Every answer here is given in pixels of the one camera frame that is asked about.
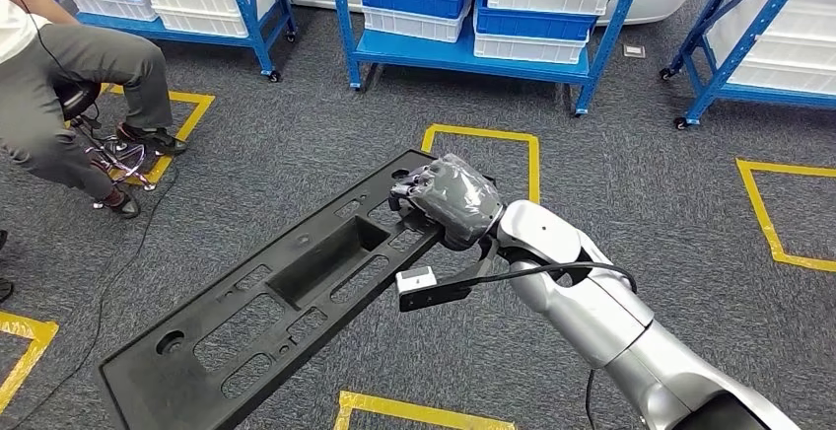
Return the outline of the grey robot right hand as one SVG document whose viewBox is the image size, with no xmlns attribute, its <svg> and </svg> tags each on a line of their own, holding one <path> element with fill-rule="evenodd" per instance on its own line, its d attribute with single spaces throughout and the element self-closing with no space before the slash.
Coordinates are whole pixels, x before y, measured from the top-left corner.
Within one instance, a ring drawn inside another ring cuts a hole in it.
<svg viewBox="0 0 836 430">
<path fill-rule="evenodd" d="M 455 154 L 397 176 L 388 206 L 422 212 L 443 228 L 443 244 L 452 251 L 479 242 L 505 209 L 496 185 Z"/>
</svg>

